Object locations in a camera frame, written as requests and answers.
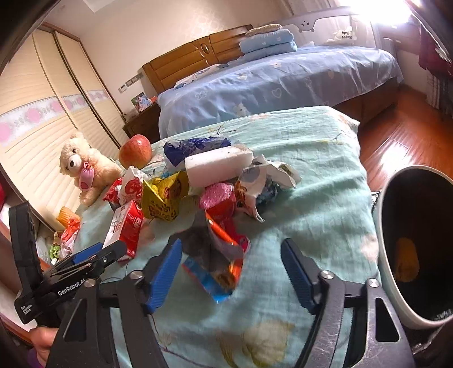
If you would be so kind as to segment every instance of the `wooden headboard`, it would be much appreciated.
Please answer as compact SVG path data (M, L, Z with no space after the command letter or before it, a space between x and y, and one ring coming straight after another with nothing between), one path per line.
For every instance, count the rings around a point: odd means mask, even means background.
M188 42L143 65L157 93L173 88L176 82L209 65L223 64L242 56L239 42L251 24L212 33Z

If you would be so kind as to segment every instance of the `blue snack package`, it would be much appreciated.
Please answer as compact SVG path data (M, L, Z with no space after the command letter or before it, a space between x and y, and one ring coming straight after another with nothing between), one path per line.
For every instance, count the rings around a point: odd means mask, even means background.
M228 299L233 290L226 290L212 277L212 275L202 268L192 257L187 257L183 263L183 269L198 281L203 289L215 300L216 303L221 303Z
M169 140L164 145L164 157L175 169L186 157L197 153L228 147L231 141L224 137L190 138L185 140Z

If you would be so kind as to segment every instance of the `white foam block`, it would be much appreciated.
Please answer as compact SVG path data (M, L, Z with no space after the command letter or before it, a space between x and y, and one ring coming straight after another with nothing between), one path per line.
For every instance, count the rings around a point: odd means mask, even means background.
M232 179L252 163L253 152L244 145L231 145L187 157L189 183L195 188Z

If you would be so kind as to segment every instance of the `pink heart bib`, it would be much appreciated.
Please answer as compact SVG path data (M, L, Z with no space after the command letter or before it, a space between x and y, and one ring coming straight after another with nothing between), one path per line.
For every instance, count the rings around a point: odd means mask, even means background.
M83 168L79 176L79 188L82 192L86 192L93 185L94 168L91 167L89 162L83 163Z

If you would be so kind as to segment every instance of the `bed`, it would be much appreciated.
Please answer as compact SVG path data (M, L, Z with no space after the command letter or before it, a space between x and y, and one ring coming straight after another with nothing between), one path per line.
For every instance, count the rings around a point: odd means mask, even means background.
M278 23L301 34L326 31L327 19L351 20L349 7L298 15ZM344 21L331 21L337 30ZM251 25L236 27L182 45L143 65L159 93L160 137L232 118L261 112L304 106L328 105L361 122L367 122L395 103L396 87L402 74L396 60L381 50L381 38L374 27L365 30L368 39L360 47L360 29L354 46L304 46L295 53L270 56L239 64L239 42ZM228 67L174 90L175 83L209 65Z
M154 314L170 368L294 366L313 316L299 305L280 260L280 244L287 237L321 269L332 270L343 280L379 277L371 195L359 161L358 124L330 107L304 107L241 117L174 137L230 136L255 155L292 165L302 182L266 206L261 212L264 223L244 214L234 217L238 232L249 237L251 249L230 299L216 304L178 269L165 304ZM154 157L145 172L162 173L167 140L152 145ZM74 251L104 241L113 211L101 198L83 213ZM197 208L196 199L189 196L172 223L153 220L154 237L142 230L136 258L127 267L109 266L102 278L108 282L141 269L161 252L171 234L192 224ZM120 366L130 367L118 310L111 313ZM342 366L351 318L347 310L332 367Z

